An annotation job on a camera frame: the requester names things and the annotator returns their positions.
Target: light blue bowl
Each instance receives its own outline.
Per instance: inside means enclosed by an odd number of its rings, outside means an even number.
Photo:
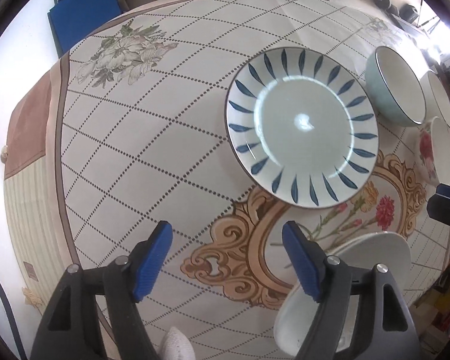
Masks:
[[[365,70],[372,104],[392,123],[409,127],[425,120],[426,104],[419,79],[408,63],[390,47],[377,47]]]

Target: diamond grid pattern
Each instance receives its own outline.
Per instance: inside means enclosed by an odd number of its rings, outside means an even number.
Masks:
[[[135,84],[124,79],[106,88],[93,88],[92,79],[81,84],[73,79],[98,49],[99,35],[72,50],[61,152],[80,261],[84,267],[102,266],[130,252],[160,219],[174,228],[154,290],[139,304],[154,345],[176,326],[191,339],[199,360],[289,358],[272,337],[274,311],[231,302],[220,287],[191,281],[180,264],[211,242],[213,221],[253,187],[233,158],[224,129],[231,76],[263,50],[297,45],[340,63],[353,61],[346,67],[363,82],[376,42],[363,31],[371,20],[320,0],[178,3],[133,19],[134,28],[160,25],[164,40],[177,42],[177,48]],[[107,35],[120,27],[109,28]],[[384,152],[413,152],[403,130],[380,118],[379,128],[388,136]],[[446,226],[420,214],[408,240],[414,256],[404,293],[408,302],[438,277],[448,238]]]

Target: metal screw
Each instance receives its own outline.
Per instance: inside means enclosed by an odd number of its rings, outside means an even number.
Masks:
[[[80,266],[78,264],[72,264],[72,265],[68,266],[67,272],[69,274],[74,274],[74,273],[78,272],[79,268],[80,268]]]
[[[388,267],[385,264],[378,264],[377,271],[382,272],[383,274],[388,272]]]
[[[327,257],[327,262],[331,266],[337,266],[338,264],[340,264],[340,259],[337,256],[328,256]]]
[[[128,256],[118,256],[115,259],[115,264],[118,266],[124,266],[126,263],[128,263]]]

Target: red flower on bowl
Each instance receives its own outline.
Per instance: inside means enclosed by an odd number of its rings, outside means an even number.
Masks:
[[[382,228],[383,231],[388,229],[394,220],[395,213],[395,201],[390,196],[385,195],[380,199],[377,204],[377,225]]]
[[[420,154],[433,161],[432,137],[427,131],[422,131],[420,135]]]

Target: blue petal pattern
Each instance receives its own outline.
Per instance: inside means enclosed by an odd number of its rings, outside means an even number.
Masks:
[[[288,67],[287,67],[287,52],[285,49],[282,50],[282,65],[285,70],[286,75],[288,76]]]
[[[268,58],[266,52],[263,53],[263,60],[265,61],[265,66],[267,66],[268,72],[276,80],[274,68],[272,67],[272,64],[270,63],[270,59]]]
[[[252,92],[250,92],[249,90],[248,90],[248,88],[245,86],[245,85],[243,85],[240,81],[238,81],[237,79],[235,80],[235,83],[236,83],[236,87],[238,88],[238,90],[240,91],[240,92],[242,92],[244,95],[246,95],[246,96],[250,96],[250,97],[253,97],[253,98],[255,98],[256,99],[256,97],[255,97],[255,95],[252,93]]]
[[[375,154],[370,153],[369,151],[366,151],[363,149],[358,149],[358,148],[354,147],[352,150],[355,154],[359,155],[360,157],[365,157],[365,158],[375,157]]]
[[[239,153],[246,153],[246,152],[250,151],[250,149],[253,149],[257,145],[260,145],[260,142],[240,145],[240,146],[237,146],[235,148],[235,150]]]
[[[264,83],[262,83],[262,80],[260,79],[260,77],[258,76],[257,71],[255,70],[255,68],[251,65],[248,64],[248,70],[250,72],[250,74],[252,74],[252,77],[255,78],[260,84],[262,84],[263,86],[265,86]]]
[[[253,114],[253,111],[251,111],[250,109],[246,109],[246,108],[242,107],[241,105],[238,105],[238,104],[236,104],[236,103],[234,103],[233,101],[230,101],[230,100],[228,100],[228,102],[237,111],[243,112],[244,114]]]
[[[293,183],[292,183],[292,190],[291,190],[291,193],[292,193],[292,199],[293,199],[293,201],[294,201],[295,203],[298,203],[298,202],[299,202],[299,189],[298,189],[298,187],[296,186],[296,175],[295,175],[295,178],[294,178]]]
[[[262,161],[258,161],[255,165],[252,165],[252,167],[250,168],[251,173],[253,175],[257,175],[258,173],[260,173],[267,161],[268,157],[265,157]]]
[[[373,139],[373,138],[377,138],[377,135],[371,134],[369,132],[356,132],[354,135],[358,139]]]
[[[337,199],[337,195],[335,195],[334,190],[332,189],[332,187],[330,186],[330,183],[328,182],[327,178],[325,177],[325,175],[322,173],[322,177],[323,177],[323,182],[325,183],[325,188],[327,188],[327,192],[330,195],[330,197],[335,200],[336,202],[338,201]]]
[[[369,173],[369,172],[370,172],[368,169],[366,169],[366,168],[364,168],[364,167],[362,167],[362,166],[360,166],[360,165],[357,165],[356,163],[354,163],[354,162],[352,162],[352,161],[350,161],[350,160],[348,160],[348,159],[346,159],[346,158],[345,158],[345,161],[347,161],[348,164],[349,164],[353,169],[355,169],[358,173]]]
[[[342,93],[345,93],[346,91],[348,91],[352,87],[354,82],[355,82],[355,80],[351,79],[350,81],[347,81],[345,84],[343,84],[343,86],[337,92],[337,95],[341,95]]]
[[[330,85],[330,83],[338,76],[339,71],[340,71],[340,65],[338,64],[331,70],[330,75],[328,76],[327,85]]]
[[[354,98],[351,102],[348,103],[346,106],[347,108],[355,107],[356,105],[361,104],[367,97],[366,96],[359,96]]]
[[[282,173],[283,173],[283,169],[280,171],[280,173],[278,174],[278,176],[275,178],[275,180],[273,181],[273,183],[271,184],[271,190],[273,193],[277,192],[277,189],[280,185],[280,180],[282,179]]]
[[[305,66],[305,49],[300,53],[298,58],[298,68],[300,69],[300,74],[303,75],[303,66]]]
[[[340,180],[342,180],[342,183],[344,183],[347,187],[353,189],[353,190],[357,190],[358,187],[355,185],[355,183],[350,180],[347,176],[345,176],[342,172],[339,172],[337,168],[335,168],[335,170],[337,171],[337,174],[340,178]]]
[[[228,126],[233,131],[236,131],[236,132],[245,132],[245,131],[253,130],[253,127],[240,126],[239,124],[234,124],[234,123],[229,123]]]
[[[322,67],[323,56],[318,57],[317,62],[315,62],[315,67],[313,68],[313,78],[317,75],[318,71]]]
[[[318,206],[317,194],[315,193],[315,188],[313,187],[311,176],[310,176],[310,198]]]
[[[365,120],[372,119],[374,115],[373,114],[364,114],[356,117],[352,117],[350,120],[352,122],[364,122]]]

